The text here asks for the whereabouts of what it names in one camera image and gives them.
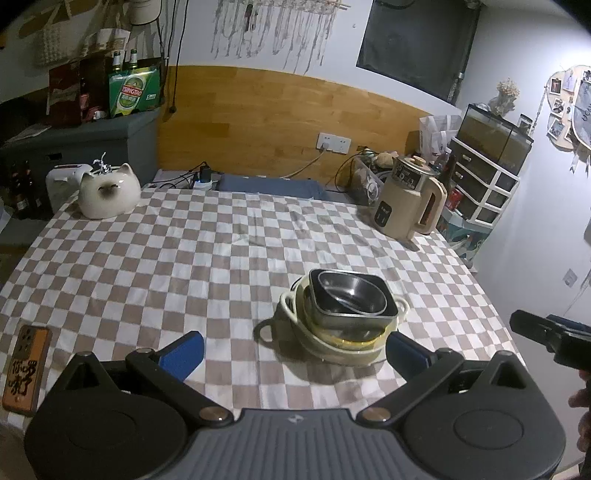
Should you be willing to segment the person's right hand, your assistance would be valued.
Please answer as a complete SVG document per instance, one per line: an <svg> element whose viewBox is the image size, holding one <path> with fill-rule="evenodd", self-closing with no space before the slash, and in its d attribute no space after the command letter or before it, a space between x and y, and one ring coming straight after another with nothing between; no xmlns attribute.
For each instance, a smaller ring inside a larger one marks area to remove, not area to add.
<svg viewBox="0 0 591 480"><path fill-rule="evenodd" d="M579 377L585 382L585 387L575 392L568 399L568 405L571 408L582 408L585 413L581 416L578 423L577 448L586 453L590 447L590 429L591 429L591 411L590 411L590 373L580 370Z"/></svg>

